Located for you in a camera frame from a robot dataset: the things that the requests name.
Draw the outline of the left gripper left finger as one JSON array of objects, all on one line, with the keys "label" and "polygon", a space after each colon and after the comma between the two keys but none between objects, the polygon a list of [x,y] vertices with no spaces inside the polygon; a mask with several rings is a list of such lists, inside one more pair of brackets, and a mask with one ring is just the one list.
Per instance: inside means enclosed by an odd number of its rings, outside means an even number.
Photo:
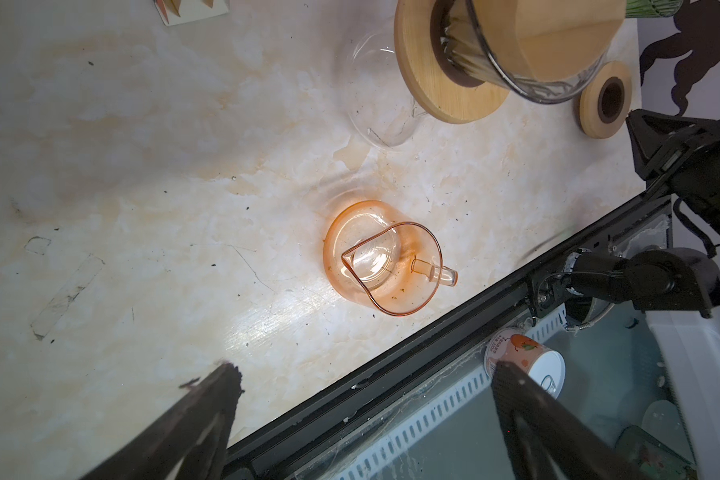
[{"label": "left gripper left finger", "polygon": [[242,373],[224,362],[86,479],[219,479]]}]

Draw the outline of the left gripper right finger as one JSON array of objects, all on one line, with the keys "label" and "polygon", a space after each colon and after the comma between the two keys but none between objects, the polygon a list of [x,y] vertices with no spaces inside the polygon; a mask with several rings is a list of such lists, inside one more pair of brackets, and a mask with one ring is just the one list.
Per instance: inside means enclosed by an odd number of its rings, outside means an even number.
[{"label": "left gripper right finger", "polygon": [[517,365],[498,362],[491,390],[517,479],[642,477]]}]

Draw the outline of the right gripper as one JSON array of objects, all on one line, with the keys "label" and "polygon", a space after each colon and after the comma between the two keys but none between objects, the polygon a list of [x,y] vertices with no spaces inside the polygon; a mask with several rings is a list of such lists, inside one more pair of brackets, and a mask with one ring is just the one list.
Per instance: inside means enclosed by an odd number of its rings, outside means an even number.
[{"label": "right gripper", "polygon": [[642,180],[671,173],[666,185],[677,197],[677,219],[702,242],[707,257],[714,258],[720,248],[720,141],[710,143],[720,132],[720,119],[636,109],[625,125],[635,173]]}]

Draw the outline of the brown paper coffee filter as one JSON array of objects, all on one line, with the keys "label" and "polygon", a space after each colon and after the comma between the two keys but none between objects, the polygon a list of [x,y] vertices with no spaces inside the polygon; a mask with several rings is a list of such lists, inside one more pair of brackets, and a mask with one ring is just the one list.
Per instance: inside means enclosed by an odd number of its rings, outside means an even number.
[{"label": "brown paper coffee filter", "polygon": [[595,63],[626,14],[621,0],[476,1],[480,28],[499,65],[514,75],[552,82]]}]

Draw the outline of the orange glass pitcher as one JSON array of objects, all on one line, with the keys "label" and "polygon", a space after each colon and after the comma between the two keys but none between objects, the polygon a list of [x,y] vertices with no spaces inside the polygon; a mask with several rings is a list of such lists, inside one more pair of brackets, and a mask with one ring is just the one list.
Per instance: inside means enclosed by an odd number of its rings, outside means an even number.
[{"label": "orange glass pitcher", "polygon": [[323,266],[343,298],[395,317],[420,311],[441,286],[458,282],[432,231],[378,200],[352,204],[334,219]]}]

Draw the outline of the clear glass carafe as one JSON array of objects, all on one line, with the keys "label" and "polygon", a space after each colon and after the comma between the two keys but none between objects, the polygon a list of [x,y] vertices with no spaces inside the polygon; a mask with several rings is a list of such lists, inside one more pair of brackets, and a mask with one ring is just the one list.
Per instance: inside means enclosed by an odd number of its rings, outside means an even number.
[{"label": "clear glass carafe", "polygon": [[426,118],[398,65],[391,18],[351,40],[340,71],[340,99],[357,132],[388,150],[410,140]]}]

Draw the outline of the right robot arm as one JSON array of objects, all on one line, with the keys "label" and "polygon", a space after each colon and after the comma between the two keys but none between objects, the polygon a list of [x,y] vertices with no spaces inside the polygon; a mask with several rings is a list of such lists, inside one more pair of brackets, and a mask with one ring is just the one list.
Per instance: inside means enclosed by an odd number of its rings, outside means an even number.
[{"label": "right robot arm", "polygon": [[[674,196],[720,236],[720,119],[637,109],[626,119],[643,201]],[[631,258],[581,250],[562,275],[576,293],[642,311],[668,368],[699,475],[720,479],[720,267],[716,247]]]}]

